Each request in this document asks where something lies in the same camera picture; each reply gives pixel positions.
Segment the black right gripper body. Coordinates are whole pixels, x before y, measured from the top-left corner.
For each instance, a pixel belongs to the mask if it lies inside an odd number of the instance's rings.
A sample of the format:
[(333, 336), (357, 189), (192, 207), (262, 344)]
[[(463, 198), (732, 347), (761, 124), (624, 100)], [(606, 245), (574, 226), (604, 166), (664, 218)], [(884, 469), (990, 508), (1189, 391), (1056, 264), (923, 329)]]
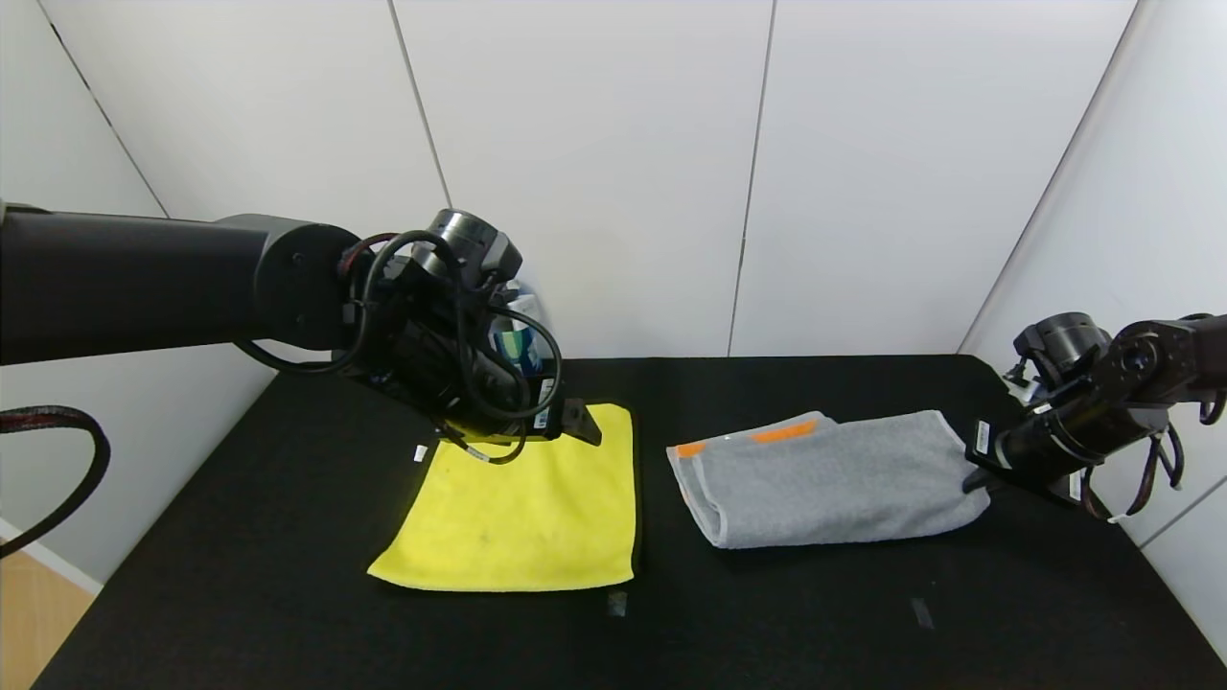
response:
[(1103, 454), (1075, 440), (1055, 410), (1031, 414), (1009, 427), (978, 420), (964, 459), (975, 469), (994, 471), (1000, 487), (1025, 490), (1061, 507), (1077, 503), (1067, 495), (1067, 479), (1103, 464)]

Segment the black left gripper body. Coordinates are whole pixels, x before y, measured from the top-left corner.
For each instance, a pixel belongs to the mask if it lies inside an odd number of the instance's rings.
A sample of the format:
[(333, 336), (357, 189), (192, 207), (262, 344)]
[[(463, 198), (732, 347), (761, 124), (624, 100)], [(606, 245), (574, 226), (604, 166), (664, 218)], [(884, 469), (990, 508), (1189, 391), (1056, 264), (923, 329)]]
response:
[(474, 381), (479, 397), (488, 406), (521, 413), (535, 410), (533, 416), (517, 419), (492, 417), (474, 406), (469, 421), (469, 435), (475, 438), (494, 438), (499, 443), (517, 441), (523, 431), (529, 441), (553, 438), (558, 435), (557, 413), (564, 406), (557, 377), (557, 359), (540, 359), (535, 373), (524, 373), (499, 359), (497, 351), (474, 351)]

